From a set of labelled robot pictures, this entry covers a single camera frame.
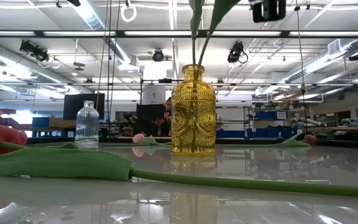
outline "tulip leaf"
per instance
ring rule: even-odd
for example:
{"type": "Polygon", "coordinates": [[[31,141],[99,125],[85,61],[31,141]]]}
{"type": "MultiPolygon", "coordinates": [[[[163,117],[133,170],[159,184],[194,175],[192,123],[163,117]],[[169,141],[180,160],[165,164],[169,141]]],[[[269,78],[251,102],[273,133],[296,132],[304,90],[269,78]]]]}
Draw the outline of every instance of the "tulip leaf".
{"type": "Polygon", "coordinates": [[[197,37],[198,26],[203,15],[203,5],[205,0],[189,0],[189,5],[193,10],[193,17],[190,20],[191,38],[197,37]]]}
{"type": "Polygon", "coordinates": [[[223,17],[235,6],[240,0],[215,0],[214,10],[212,12],[211,25],[209,32],[212,34],[223,17]]]}

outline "black screen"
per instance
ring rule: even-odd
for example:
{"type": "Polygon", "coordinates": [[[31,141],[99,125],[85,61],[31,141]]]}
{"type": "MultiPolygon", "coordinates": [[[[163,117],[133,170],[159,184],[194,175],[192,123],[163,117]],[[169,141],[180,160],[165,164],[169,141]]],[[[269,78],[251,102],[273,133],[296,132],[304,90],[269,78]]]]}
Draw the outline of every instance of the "black screen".
{"type": "Polygon", "coordinates": [[[84,107],[84,101],[89,100],[94,102],[94,108],[98,110],[99,119],[104,119],[104,94],[99,94],[98,108],[96,108],[97,94],[78,94],[65,95],[65,106],[63,110],[63,119],[75,120],[77,113],[84,107]]]}
{"type": "Polygon", "coordinates": [[[154,121],[164,118],[164,105],[137,105],[137,133],[153,133],[154,121]]]}

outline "spotlight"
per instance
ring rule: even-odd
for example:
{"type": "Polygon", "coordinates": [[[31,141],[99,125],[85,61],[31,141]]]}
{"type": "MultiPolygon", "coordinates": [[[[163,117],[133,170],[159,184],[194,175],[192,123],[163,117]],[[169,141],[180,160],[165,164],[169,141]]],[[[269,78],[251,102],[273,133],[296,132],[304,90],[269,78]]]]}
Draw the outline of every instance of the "spotlight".
{"type": "Polygon", "coordinates": [[[92,78],[87,78],[84,83],[94,83],[94,81],[92,80],[92,78]]]}
{"type": "Polygon", "coordinates": [[[248,55],[244,52],[244,45],[242,44],[242,41],[236,41],[236,43],[233,45],[233,48],[230,50],[229,56],[227,57],[227,61],[229,63],[247,63],[248,62],[248,55]],[[240,58],[242,56],[246,56],[246,60],[241,62],[240,58]]]}
{"type": "Polygon", "coordinates": [[[37,61],[39,62],[47,62],[49,61],[49,54],[48,50],[46,49],[40,49],[39,47],[35,47],[32,54],[30,54],[32,57],[35,57],[37,61]]]}
{"type": "Polygon", "coordinates": [[[254,5],[252,17],[254,22],[278,21],[285,17],[287,0],[249,0],[254,5]]]}
{"type": "Polygon", "coordinates": [[[356,62],[356,61],[358,61],[358,54],[355,55],[355,56],[349,57],[349,60],[350,60],[351,62],[356,62]]]}
{"type": "Polygon", "coordinates": [[[81,6],[80,0],[67,0],[67,1],[72,3],[76,7],[81,6]]]}
{"type": "Polygon", "coordinates": [[[25,54],[29,54],[39,62],[49,61],[48,50],[41,49],[39,46],[31,44],[28,40],[23,40],[19,50],[25,54]]]}
{"type": "Polygon", "coordinates": [[[224,83],[224,82],[223,82],[223,80],[220,78],[220,79],[218,79],[217,83],[224,83]]]}
{"type": "Polygon", "coordinates": [[[154,62],[162,62],[164,60],[164,54],[162,53],[161,49],[155,50],[153,54],[153,61],[154,62]]]}

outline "ceiling beam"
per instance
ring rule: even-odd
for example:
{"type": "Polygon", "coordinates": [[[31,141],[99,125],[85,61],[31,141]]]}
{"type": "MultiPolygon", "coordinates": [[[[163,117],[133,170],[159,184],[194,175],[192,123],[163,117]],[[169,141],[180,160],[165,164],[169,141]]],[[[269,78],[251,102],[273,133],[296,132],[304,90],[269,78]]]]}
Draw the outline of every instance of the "ceiling beam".
{"type": "MultiPolygon", "coordinates": [[[[207,30],[199,30],[197,38],[206,38],[207,30]]],[[[191,38],[190,30],[0,30],[0,38],[100,39],[116,38],[191,38]]],[[[358,30],[303,30],[302,39],[358,39],[358,30]]],[[[297,30],[217,30],[213,39],[261,38],[297,39],[297,30]]]]}

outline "tulip stem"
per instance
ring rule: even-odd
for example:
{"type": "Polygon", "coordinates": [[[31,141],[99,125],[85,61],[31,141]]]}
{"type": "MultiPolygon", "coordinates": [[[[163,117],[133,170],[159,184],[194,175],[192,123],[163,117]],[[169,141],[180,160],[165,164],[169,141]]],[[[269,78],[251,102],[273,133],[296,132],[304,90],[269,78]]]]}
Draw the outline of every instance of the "tulip stem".
{"type": "Polygon", "coordinates": [[[4,149],[9,149],[9,150],[12,150],[12,151],[27,148],[26,146],[21,146],[19,144],[14,144],[14,143],[5,142],[5,141],[1,142],[0,146],[2,148],[4,148],[4,149]]]}
{"type": "Polygon", "coordinates": [[[133,168],[129,171],[129,178],[132,177],[176,184],[358,197],[358,186],[269,182],[264,180],[241,180],[215,177],[193,177],[189,175],[160,174],[133,168]]]}

